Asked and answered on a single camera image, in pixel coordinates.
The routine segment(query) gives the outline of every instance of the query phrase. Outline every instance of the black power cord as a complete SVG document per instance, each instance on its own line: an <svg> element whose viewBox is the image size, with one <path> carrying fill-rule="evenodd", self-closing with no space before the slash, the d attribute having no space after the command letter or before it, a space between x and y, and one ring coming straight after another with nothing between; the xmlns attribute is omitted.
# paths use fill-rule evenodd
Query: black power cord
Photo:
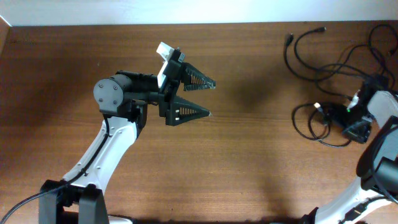
<svg viewBox="0 0 398 224"><path fill-rule="evenodd" d="M100 153L102 147L104 146L106 140L108 139L109 136L109 123L108 123L108 118L104 115L104 120L105 120L105 125L106 125L106 133L104 134L104 139L101 141L101 144L98 146L97 150L95 151L95 153L93 154L93 156L91 157L91 159L88 161L88 163L84 166L84 168L82 168L79 173L77 173L77 175L66 181L63 185L54 188L54 189L50 189L50 190L46 190L43 192L40 192L38 194L32 195L29 198L19 202L18 204L16 204L12 209L10 209L5 216L1 219L0 224L5 224L5 222L9 219L9 217L16 211L18 210L18 208L21 208L23 205L27 204L28 202L31 202L39 197L43 197L44 195L47 194L51 194L53 192L57 192L59 190L62 190L66 187L68 187L70 184L74 183L74 181L78 180L82 175L86 174L86 171L88 170L88 168L90 168L90 165L94 162L95 158L97 157L97 155Z"/></svg>
<svg viewBox="0 0 398 224"><path fill-rule="evenodd" d="M317 135L315 134L315 132L313 131L313 128L312 128L312 121L313 121L315 115L316 115L317 113L321 113L321 114L323 114L323 116L325 117L324 110L327 111L327 110L329 110L329 109L332 109L332 108L338 106L337 104L335 104L335 103L330 103L330 102L319 103L319 105L320 105L320 107L319 107L319 108L316 108L316 109L313 111L313 113L310 115L310 117L309 117L309 119L308 119L308 123L307 123L308 130L310 131L312 137L306 136L305 134L303 134L303 132L301 132L301 131L299 130L299 128L297 127L296 121L295 121L295 115L296 115L296 113L297 113L297 111L298 111L299 109L304 108L304 107L311 107L311 106L314 106L314 103L306 103L306 104L303 104L303 105L298 105L297 107L295 107L295 108L293 109L293 112L292 112L292 123L293 123L294 129L295 129L295 130L299 133L299 135L301 135L303 138L308 139L308 140L311 140L311 141L317 141L317 142L319 142L319 143L321 143L321 144L324 144L324 145L326 145L326 146L329 146L329 147L341 148L341 147L345 147L345 146L349 145L349 144L351 143L351 140L348 140L346 143L341 144L341 145L329 144L329 143L327 143L327 142L324 141L324 140L330 135L331 121L329 121L329 120L325 120L325 121L324 121L324 122L325 122L325 129L324 129L323 133L322 133L321 135L319 135L319 136L317 136Z"/></svg>
<svg viewBox="0 0 398 224"><path fill-rule="evenodd" d="M314 77L313 78L305 77L305 76L297 73L289 65L289 61L287 60L287 49L288 49L289 45L294 40L294 35L293 34L289 34L287 36L285 44L284 44L284 61L285 61L285 64L286 64L287 68L290 70L290 72L292 72L293 75L295 75L297 78L299 78L301 80L305 80L305 81L308 81L308 82L314 82L316 88L318 88L320 91L322 91L322 92L324 92L326 94L329 94L329 95L340 96L340 97L343 97L343 98L346 98L346 99L352 101L353 100L352 96L348 96L348 95L345 95L345 94L335 93L335 92L326 90L326 89L324 89L324 88L322 88L320 86L320 83L322 81L324 81L324 80L327 80L327 79L331 78L333 75L336 75L336 74L347 75L349 77L360 78L360 79L362 79L364 81L377 83L377 79L376 79L375 76L370 75L370 74L368 74L368 73L366 73L366 72L364 72L364 71L362 71L362 70L360 70L358 68L355 68L353 66L347 65L347 63L350 60L353 52L356 49L361 48L361 47L366 47L370 51L372 56L376 59L377 63L380 65L381 72L378 75L383 75L384 73L387 73L390 76L391 81L392 81L390 90L392 90L392 88L394 87L395 82L396 82L395 75L387 68L386 59L383 56L383 54L380 52L380 50L378 50L377 48L372 46L372 36L374 34L374 31L376 29L380 28L380 27L387 27L394 34L394 37L396 38L396 41L397 41L396 42L396 46L392 50L388 51L389 55L394 55L397 52L397 50L398 50L398 34L395 31L395 29L392 26L390 26L389 24L380 24L380 25L374 27L371 30L371 32L369 34L369 37L368 37L368 43L367 44L359 44L359 45L355 45L354 47L351 48L351 50L348 52L348 54L347 54L345 60L343 61L343 63L331 63L331 64L327 64L327 65L321 66L319 68L314 67L313 65L310 65L307 62L305 62L304 60L302 60L302 58L300 57L300 55L298 53L297 46L299 44L299 41L301 39L303 39L305 36L307 36L309 34L315 34L315 33L321 34L321 33L324 33L326 31L326 27L319 27L319 28L316 28L314 30L310 30L310 31L305 32L304 34L300 35L298 37L298 39L295 41L295 43L294 43L294 54L295 54L296 59L304 67L306 67L307 69L313 70L314 71ZM345 70L341 71L342 68L345 68L345 70L349 70L350 72L346 72ZM321 73L327 73L327 75L325 75L324 77L321 77L320 76ZM326 110L337 106L337 104L333 104L333 103L330 103L330 102L320 103L320 105L322 107L324 107ZM326 135L317 136L313 132L311 123L312 123L312 120L315 117L315 115L319 112L319 109L318 110L314 110L314 112L310 115L310 117L308 119L308 129L309 129L312 137L308 137L308 136L304 135L301 131L299 131L299 129L297 128L296 122L295 122L295 114L296 114L297 110L299 110L302 107L307 107L307 106L313 106L313 103L307 103L307 104L304 104L304 105L299 105L298 107L294 108L294 110L292 112L293 127L299 133L299 135L301 135L305 139L308 139L308 140L311 140L311 141L318 141L321 144L324 144L324 145L330 146L330 147L345 147L345 146L350 144L351 141L347 141L346 143L344 143L342 145L332 145L332 144L325 143L323 141L325 138L327 138L329 136L330 128L331 128L331 124L330 123L326 124L326 127L325 127L325 129L326 129L325 131L327 131Z"/></svg>

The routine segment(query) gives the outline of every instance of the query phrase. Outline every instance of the black bracket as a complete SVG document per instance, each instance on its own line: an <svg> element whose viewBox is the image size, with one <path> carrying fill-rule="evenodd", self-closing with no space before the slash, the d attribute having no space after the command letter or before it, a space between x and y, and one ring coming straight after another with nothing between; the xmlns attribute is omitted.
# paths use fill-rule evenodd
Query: black bracket
<svg viewBox="0 0 398 224"><path fill-rule="evenodd" d="M315 216L317 215L318 207L314 208L308 215L304 215L298 224L315 224Z"/></svg>
<svg viewBox="0 0 398 224"><path fill-rule="evenodd" d="M102 99L104 101L99 102L100 111L108 116L119 116L135 121L139 132L146 123L147 105L159 106L159 116L165 117L166 125L171 126L209 116L211 113L208 109L176 95L181 83L184 84L184 91L216 88L214 80L205 76L193 65L182 62L181 55L178 49L173 51L163 71L167 78L160 88L155 75L117 71L115 76L109 79L117 83L115 90L123 90L123 103L118 105L117 109L101 110L101 105L106 103L105 99ZM95 92L103 96L112 94L113 90L105 88L105 83L99 82L102 87L95 87Z"/></svg>
<svg viewBox="0 0 398 224"><path fill-rule="evenodd" d="M65 182L47 180L40 191L51 190ZM79 204L79 212L66 212L64 207ZM44 195L39 200L40 224L109 224L102 190L90 184L87 187L68 186L58 192Z"/></svg>

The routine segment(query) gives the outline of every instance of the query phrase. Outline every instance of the black cable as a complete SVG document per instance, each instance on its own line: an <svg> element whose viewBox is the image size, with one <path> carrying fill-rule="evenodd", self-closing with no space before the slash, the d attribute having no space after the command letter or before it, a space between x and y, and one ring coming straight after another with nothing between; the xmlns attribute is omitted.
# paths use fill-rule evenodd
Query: black cable
<svg viewBox="0 0 398 224"><path fill-rule="evenodd" d="M95 153L93 154L93 156L91 157L91 159L88 161L88 163L84 166L84 168L82 168L79 173L77 173L77 175L66 181L63 185L54 188L54 189L50 189L50 190L46 190L43 192L40 192L38 194L32 195L29 198L19 202L18 204L16 204L14 207L12 207L6 214L5 216L1 219L0 224L5 224L5 222L9 219L9 217L16 211L18 210L18 208L21 208L23 205L39 198L39 197L43 197L44 195L50 194L52 192L56 192L59 190L62 190L66 187L68 187L70 184L72 184L74 181L76 181L77 179L79 179L83 174L86 173L86 171L88 170L88 168L90 167L90 165L94 162L95 158L97 157L97 155L100 153L102 147L104 146L106 140L108 139L109 136L109 123L108 123L108 119L107 117L104 115L104 120L105 120L105 125L106 125L106 133L104 135L104 139L101 141L101 144L98 146L97 150L95 151Z"/></svg>
<svg viewBox="0 0 398 224"><path fill-rule="evenodd" d="M390 56L393 56L393 55L397 52L397 50L398 50L398 33L397 33L397 31L395 30L395 28L393 28L390 24L379 24L379 25L373 27L373 29L372 29L372 30L370 31L370 33L369 33L368 45L369 45L369 46L372 46L372 35L373 35L374 31L375 31L376 29L380 28L380 27L387 27L388 29L390 29L390 30L392 31L392 34L394 34L394 36L395 36L395 38L396 38L396 41L397 41L397 42L396 42L396 46L395 46L393 49L391 49L390 51L388 51L388 54L389 54Z"/></svg>
<svg viewBox="0 0 398 224"><path fill-rule="evenodd" d="M354 50L354 49L357 49L358 47L367 46L368 49L369 49L369 51L372 53L373 57L377 60L377 62L378 62L378 63L380 64L380 66L382 67L381 75L382 75L384 72L387 72L388 75L391 77L391 80L392 80L391 88L392 88L392 87L395 85L395 82L396 82L395 75L386 67L386 61L385 61L385 58L382 56L382 53L380 53L380 51L379 51L378 49L374 48L374 47L371 45L371 37L372 37L372 34L373 34L374 30L377 29L378 27L383 27L383 26L386 26L386 27L390 28L390 30L393 31L393 33L394 33L394 35L395 35L395 37L396 37L396 39L397 39L397 45L396 45L396 47L395 47L394 49L392 49L392 50L389 51L389 53L390 53L391 55L393 55L393 54L396 52L396 50L398 49L398 35L397 35L397 32L394 30L394 28L393 28L392 26L390 26L390 25L388 25L388 24L381 24L381 25L378 25L378 26L376 26L375 28L373 28L373 30L371 31L371 33L370 33L370 35L369 35L368 44L367 44L367 45L361 44L361 45L356 45L356 46L354 46L354 47L351 49L350 53L348 54L346 60L345 60L342 64L345 65L345 64L348 62L348 60L349 60L349 58L351 57L351 54L353 53L353 50ZM333 74L335 74L335 73L340 73L340 74L344 74L344 75L352 75L352 73L341 72L340 69L341 69L343 66L340 66L340 67L337 68L336 70L328 70L328 69L324 69L324 68L317 68L317 67L314 67L314 66L309 65L308 63L304 62L304 61L302 60L302 58L300 57L300 55L299 55L299 53L298 53L298 51L297 51L297 46L298 46L298 44L299 44L299 40L302 39L303 37L305 37L306 35L309 35L309 34L312 34L312 33L322 33L322 32L324 32L324 31L326 31L326 27L319 27L319 28L316 28L316 29L314 29L314 30L310 30L310 31L308 31L308 32L305 32L304 34L302 34L302 35L300 35L300 36L298 37L298 39L296 40L296 42L295 42L295 44L294 44L294 54L295 54L297 60L298 60L302 65L304 65L306 68L308 68L308 69L310 69L310 70L314 70L314 71L317 71L317 72L330 72L331 74L330 74L327 78L330 78L330 77L331 77Z"/></svg>
<svg viewBox="0 0 398 224"><path fill-rule="evenodd" d="M302 136L303 138L305 138L305 139L308 139L308 140L311 140L311 141L322 141L323 139L327 138L327 137L329 136L329 134L330 134L330 124L327 124L327 125L325 126L325 129L326 129L326 130L324 130L323 132L327 131L327 133L326 133L324 136L321 134L320 136L314 136L313 138L308 137L308 136L306 136L305 134L303 134L303 133L299 130L299 128L297 127L297 125L296 125L296 121L295 121L296 112L297 112L300 108L303 108L303 107L306 107L306 106L313 106L313 103L306 103L306 104L303 104L303 105L298 105L298 106L296 106L296 107L293 109L293 112L292 112L293 127L294 127L294 129L299 133L299 135L301 135L301 136Z"/></svg>
<svg viewBox="0 0 398 224"><path fill-rule="evenodd" d="M332 108L332 107L334 107L334 106L337 106L337 104L335 104L335 103L330 103L330 102L323 102L323 103L319 103L319 104L320 104L321 107L323 107L323 108L326 109L326 110L328 110L329 108ZM348 146L348 145L351 143L351 140L348 140L348 141L347 141L346 143L344 143L344 144L341 144L341 145L333 145L333 144L329 144L329 143L323 141L324 139L326 139L326 138L330 135L330 131L331 131L331 122L330 122L330 121L327 121L327 123L325 124L325 128L327 129L326 134L325 134L325 135L322 135L322 134L321 134L320 136L317 136L317 135L314 133L313 128L312 128L312 120L314 119L315 115L316 115L317 113L319 113L319 110L317 110L317 109L316 109L316 110L309 116L309 118L308 118L308 129L310 130L310 133L311 133L311 135L312 135L312 138L306 136L305 134L303 134L303 133L299 130L299 128L297 127L297 124L296 124L296 121L295 121L295 115L296 115L297 111L298 111L300 108L304 108L304 107L308 107L308 106L314 106L314 104L313 104L313 103L306 103L306 104L303 104L303 105L298 105L298 106L296 106L296 107L293 109L293 112L292 112L292 123L293 123L293 127L294 127L294 129L296 130L296 132L298 132L299 135L301 135L301 137L303 137L303 138L305 138L305 139L308 139L308 140L311 140L311 141L318 141L319 143L321 143L321 144L323 144L323 145L326 145L326 146L329 146L329 147L335 147L335 148L345 147L345 146Z"/></svg>
<svg viewBox="0 0 398 224"><path fill-rule="evenodd" d="M288 38L287 38L287 40L286 40L286 42L285 42L285 46L284 46L284 60L285 60L286 67L287 67L287 68L290 70L290 72L292 72L292 74L295 75L297 78L302 79L302 80L305 80L305 81L309 81L309 82L315 82L315 79L314 79L314 78L307 78L307 77L304 77L303 75L298 74L298 73L297 73L295 70L293 70L293 68L290 66L289 61L287 60L287 48L288 48L289 45L292 43L293 38L294 38L293 34L289 34L289 36L288 36ZM327 77L317 79L317 81L318 81L318 82L324 81L324 80L326 80L326 79L332 77L333 75L334 75L334 74L331 73L331 74L328 75Z"/></svg>
<svg viewBox="0 0 398 224"><path fill-rule="evenodd" d="M359 73L359 74L347 75L347 76L356 77L356 78L362 78L363 80L368 80L368 79L373 79L373 78L374 78L374 77L372 77L371 75L365 73L364 71L362 71L362 70L360 70L360 69L357 69L357 68L352 67L352 66L350 66L350 65L345 65L345 64L343 64L343 63L331 63L331 64L328 64L328 65L324 65L324 66L320 67L320 69L317 70L317 71L315 72L315 79L314 79L314 80L315 80L315 86L316 86L320 91L322 91L322 92L324 92L324 93L327 93L327 94L329 94L329 95L333 95L333 96L342 96L342 97L344 97L344 98L349 99L350 101L353 100L352 96L344 95L344 94L341 94L341 93L334 93L334 92L332 92L332 91L328 91L328 90L323 89L323 88L319 85L319 82L317 81L317 75L319 74L320 71L322 71L324 68L327 68L327 67L330 67L330 66L336 66L336 65L340 66L340 68L341 68L341 67L349 68L349 69L352 69L352 70L354 70L354 71L356 71L356 72Z"/></svg>
<svg viewBox="0 0 398 224"><path fill-rule="evenodd" d="M310 130L310 133L311 133L311 135L312 135L314 138L316 138L317 135L313 132L313 129L312 129L312 120L313 120L313 118L315 117L315 115L316 115L317 113L319 113L319 111L318 111L318 110L315 110L315 111L311 114L310 118L308 119L308 129ZM329 144L329 143L326 143L326 142L323 141L323 140L320 140L319 143L321 143L321 144L323 144L323 145L326 145L326 146L329 146L329 147L342 148L342 147L348 146L348 145L351 143L351 140L349 139L347 142L345 142L345 143L343 143L343 144L340 144L340 145Z"/></svg>
<svg viewBox="0 0 398 224"><path fill-rule="evenodd" d="M344 224L345 222L348 222L348 221L354 221L368 209L368 206L370 204L372 204L373 202L377 202L378 200L385 200L385 199L388 199L388 198L385 196L369 198L367 201L358 204L357 206L353 207L350 211L348 211L345 214L344 219L340 220L338 222L338 224Z"/></svg>

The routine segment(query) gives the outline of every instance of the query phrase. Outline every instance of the cable bundle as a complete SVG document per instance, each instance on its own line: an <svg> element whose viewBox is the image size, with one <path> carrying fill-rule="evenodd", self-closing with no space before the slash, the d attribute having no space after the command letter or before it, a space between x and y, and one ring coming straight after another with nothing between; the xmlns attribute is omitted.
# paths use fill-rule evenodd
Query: cable bundle
<svg viewBox="0 0 398 224"><path fill-rule="evenodd" d="M368 37L368 43L367 44L359 44L359 45L355 45L348 53L347 57L345 58L343 63L330 63L327 65L323 65L320 67L315 67L313 65L309 65L307 62L304 62L302 60L302 58L300 57L298 51L297 51L297 46L299 44L299 41L304 38L307 35L310 34L316 34L316 33L324 33L326 31L326 27L319 27L316 28L314 30L310 30L308 32L305 32L304 34L300 35L298 37L298 39L296 40L296 42L294 43L294 55L295 58L307 69L309 70L313 70L314 71L314 77L313 78L308 78L305 77L303 75L300 75L299 73L297 73L295 70L293 70L293 68L289 65L289 61L287 60L287 48L289 47L289 45L293 42L294 40L294 36L293 34L289 34L286 41L285 41L285 46L284 46L284 61L285 64L287 66L287 68L292 72L293 75L295 75L297 78L301 79L301 80L305 80L308 82L314 82L315 86L317 89L319 89L320 91L329 94L329 95L333 95L333 96L340 96L343 98L346 98L350 101L353 100L352 96L348 96L342 93L335 93L332 92L330 90L326 90L324 88L322 88L320 86L320 82L325 81L331 77L333 77L336 74L340 74L340 75L346 75L349 77L355 77L355 78L360 78L362 79L364 82L371 82L371 83L379 83L379 79L377 78L377 76L380 77L389 77L389 79L391 80L390 83L390 87L389 88L384 88L381 87L383 90L388 90L388 91L392 91L392 88L395 85L396 79L395 79L395 75L387 68L386 66L386 58L385 56L383 56L383 54L380 52L380 50L378 50L377 48L373 47L372 45L372 37L373 34L375 32L375 30L381 28L381 27L387 27L394 35L394 37L396 38L396 45L393 49L391 49L390 51L388 51L388 56L393 56L397 50L398 50L398 34L396 32L396 30L390 26L389 24L380 24L377 25L376 27L373 27L373 29L370 31L369 37ZM350 60L353 52L361 47L366 47L371 55L376 59L376 61L378 62L378 64L380 65L381 69L380 72L371 75L368 74L356 67L353 67L351 65L347 65L347 62ZM320 73L327 73L326 76L324 77L320 77ZM312 120L315 117L315 115L317 113L321 113L323 114L323 116L325 117L325 113L324 111L330 111L330 110L340 110L341 107L345 107L344 105L341 104L337 104L337 103L331 103L331 102L324 102L324 103L319 103L318 106L314 112L310 115L309 119L308 119L308 130L310 131L312 137L308 137L306 135L304 135L297 127L296 122L295 122L295 114L297 113L297 111L300 108L304 108L304 107L311 107L314 106L314 103L307 103L304 105L299 105L298 107L294 108L293 112L292 112L292 122L293 122L293 127L295 128L295 130L299 133L299 135L301 135L303 138L311 140L311 141L318 141L321 144L324 144L326 146L330 146L330 147L345 147L347 145L349 145L351 143L351 140L348 140L348 142L342 144L342 145L333 145L333 144L328 144L325 143L323 140L326 139L329 134L330 134L330 129L331 129L331 121L327 121L327 123L325 124L325 131L324 134L322 134L321 136L317 136L312 129Z"/></svg>

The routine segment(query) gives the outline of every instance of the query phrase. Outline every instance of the wooden table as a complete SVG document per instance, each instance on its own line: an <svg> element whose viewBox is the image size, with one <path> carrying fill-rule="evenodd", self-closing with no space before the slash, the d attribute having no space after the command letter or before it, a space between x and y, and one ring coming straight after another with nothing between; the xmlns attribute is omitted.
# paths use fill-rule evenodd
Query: wooden table
<svg viewBox="0 0 398 224"><path fill-rule="evenodd" d="M108 212L162 221L301 217L349 185L366 145L332 149L293 129L295 106L342 101L286 69L285 34L297 37L327 26L326 33L308 36L299 46L306 61L323 65L365 42L378 23L11 27L0 60L0 216L38 192L45 180L61 179L94 140L102 120L94 84L120 69L157 73L162 59L155 50L163 41L181 47L186 62L217 81L216 90L178 93L213 116L171 127L151 106L146 127L106 189ZM374 44L387 52L395 42L380 30ZM289 59L312 75L292 49ZM397 60L389 59L394 71ZM365 49L354 53L350 65L377 70ZM360 84L342 76L328 82L349 95ZM304 128L306 122L303 112L298 124ZM339 131L330 142L344 141ZM37 223L37 215L38 201L31 202L9 223ZM396 223L397 218L390 205L366 219Z"/></svg>

